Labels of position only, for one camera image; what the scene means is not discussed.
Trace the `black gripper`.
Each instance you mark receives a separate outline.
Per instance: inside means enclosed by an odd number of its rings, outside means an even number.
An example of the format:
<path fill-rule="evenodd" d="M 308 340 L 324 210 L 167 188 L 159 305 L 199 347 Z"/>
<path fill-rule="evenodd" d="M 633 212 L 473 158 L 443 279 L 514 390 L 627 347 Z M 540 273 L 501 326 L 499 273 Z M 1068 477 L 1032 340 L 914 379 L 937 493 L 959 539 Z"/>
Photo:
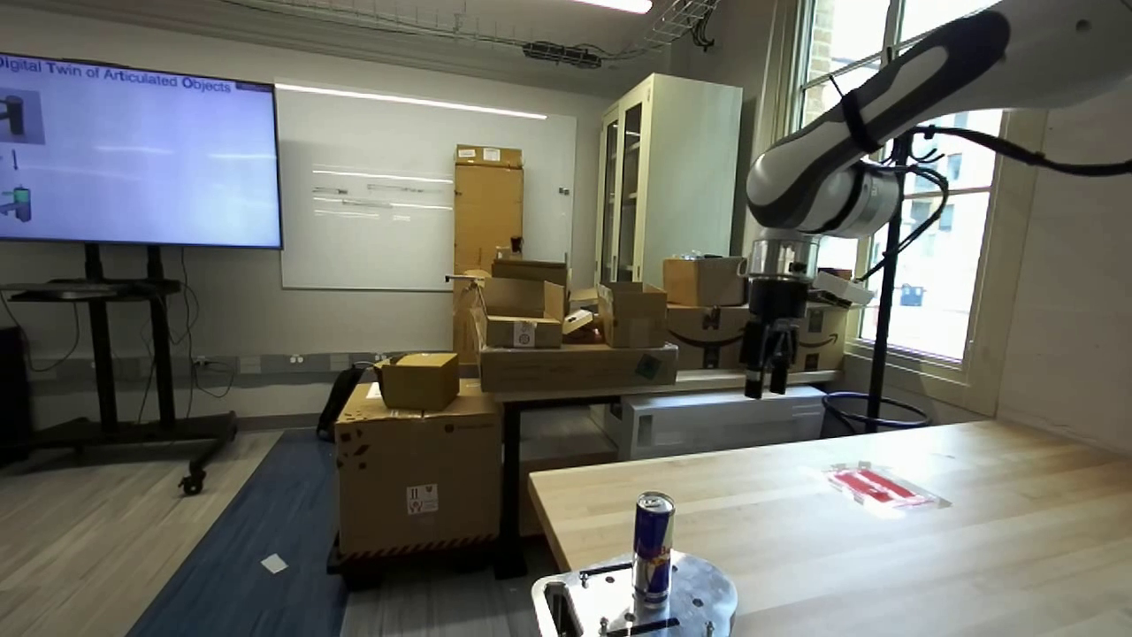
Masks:
<path fill-rule="evenodd" d="M 771 361 L 771 393 L 789 390 L 791 337 L 806 309 L 806 284 L 791 276 L 756 276 L 751 286 L 753 350 L 744 350 L 747 398 L 763 398 L 763 361 Z"/>

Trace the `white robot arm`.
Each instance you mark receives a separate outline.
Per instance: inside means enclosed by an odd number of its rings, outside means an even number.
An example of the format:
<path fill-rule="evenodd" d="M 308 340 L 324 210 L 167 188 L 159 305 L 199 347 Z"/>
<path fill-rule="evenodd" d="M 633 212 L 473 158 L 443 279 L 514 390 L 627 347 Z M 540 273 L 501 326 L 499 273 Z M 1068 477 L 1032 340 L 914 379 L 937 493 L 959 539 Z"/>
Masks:
<path fill-rule="evenodd" d="M 994 0 L 924 31 L 747 175 L 751 216 L 784 236 L 867 236 L 900 216 L 908 158 L 887 141 L 937 136 L 961 111 L 1086 104 L 1132 71 L 1132 0 Z"/>

